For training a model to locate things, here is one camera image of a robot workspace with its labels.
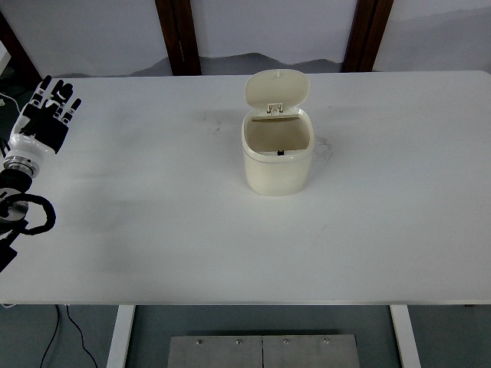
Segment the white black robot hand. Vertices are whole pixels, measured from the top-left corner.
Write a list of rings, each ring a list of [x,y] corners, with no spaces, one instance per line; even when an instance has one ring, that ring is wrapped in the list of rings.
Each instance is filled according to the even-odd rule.
[[[5,154],[4,167],[41,166],[57,154],[68,135],[68,124],[82,104],[73,98],[74,87],[64,80],[47,76],[35,89],[16,120]]]

